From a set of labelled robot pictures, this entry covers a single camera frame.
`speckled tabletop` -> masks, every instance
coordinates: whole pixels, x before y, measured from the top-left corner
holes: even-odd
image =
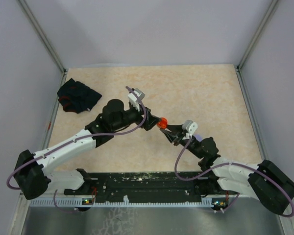
[[[169,124],[198,123],[196,134],[212,136],[219,153],[243,163],[257,163],[260,153],[233,65],[102,67],[69,69],[67,80],[83,82],[102,94],[90,112],[66,113],[59,106],[50,146],[85,127],[113,98],[126,103],[125,86],[139,88],[151,113]],[[182,146],[171,145],[154,127],[114,137],[99,148],[82,153],[58,170],[87,172],[173,171]],[[198,158],[185,152],[178,170],[199,170]]]

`gray wall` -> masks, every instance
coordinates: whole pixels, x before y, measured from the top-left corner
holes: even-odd
[[[269,158],[294,180],[294,0],[279,3],[243,76]]]
[[[60,78],[17,2],[0,0],[0,235],[20,193],[6,178],[20,152],[40,147]]]
[[[238,64],[270,0],[27,0],[67,68]]]

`dark fabric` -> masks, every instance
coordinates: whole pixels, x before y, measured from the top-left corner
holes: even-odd
[[[85,84],[74,81],[72,78],[63,84],[57,94],[63,110],[77,114],[86,110],[91,111],[102,96]]]

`silver floor panel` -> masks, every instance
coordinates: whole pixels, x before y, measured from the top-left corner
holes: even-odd
[[[30,207],[22,235],[282,235],[278,217],[240,198],[225,214],[203,208],[91,208],[67,214]]]

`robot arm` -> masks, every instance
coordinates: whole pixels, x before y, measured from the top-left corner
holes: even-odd
[[[131,91],[128,95],[129,109],[126,111],[122,101],[112,99],[93,122],[73,137],[35,153],[30,153],[28,150],[22,152],[19,155],[16,169],[28,161],[37,159],[14,175],[26,199],[36,198],[46,191],[55,189],[78,189],[83,191],[82,189],[85,187],[86,181],[90,180],[84,170],[56,172],[54,169],[82,152],[103,145],[115,135],[131,132],[118,133],[135,123],[138,125],[137,128],[141,127],[146,131],[158,125],[161,132],[174,145],[181,144],[186,146],[189,142],[187,149],[201,159],[198,165],[202,171],[206,171],[219,164],[230,163],[214,168],[205,176],[208,176],[209,180],[213,179],[214,182],[216,181],[223,190],[248,195],[260,200],[273,213],[283,213],[289,201],[280,190],[260,175],[235,165],[237,162],[221,157],[212,137],[202,141],[196,140],[193,136],[197,129],[195,122],[188,120],[183,125],[167,125],[167,123],[163,123],[164,120],[162,118],[153,116],[150,113],[150,109],[140,105],[139,99],[141,100],[144,96],[145,94],[138,89]],[[294,183],[272,162],[264,160],[258,165],[245,165],[272,178],[287,192],[290,198],[294,197]]]
[[[15,169],[37,159],[14,175],[26,199],[34,199],[46,191],[55,189],[80,188],[85,181],[85,176],[80,171],[57,172],[54,169],[82,152],[103,145],[115,135],[125,134],[118,132],[133,123],[141,124],[146,131],[155,126],[160,118],[153,116],[150,109],[144,107],[144,110],[138,102],[137,98],[142,100],[144,96],[145,94],[138,89],[132,91],[128,95],[129,109],[126,111],[121,100],[112,99],[103,107],[102,113],[76,135],[35,153],[30,153],[29,150],[22,152]],[[144,112],[146,118],[142,123]]]
[[[212,137],[198,141],[192,136],[191,132],[194,132],[194,127],[197,125],[188,120],[183,125],[168,125],[161,131],[174,145],[186,146],[189,142],[187,149],[201,159],[198,163],[201,170],[212,169],[205,176],[217,177],[216,181],[221,189],[255,198],[269,211],[279,215],[283,214],[289,205],[289,200],[276,185],[280,186],[293,199],[294,182],[289,177],[268,160],[263,160],[259,164],[243,164],[222,157],[218,154],[219,150]],[[276,185],[267,181],[257,172],[274,180]]]

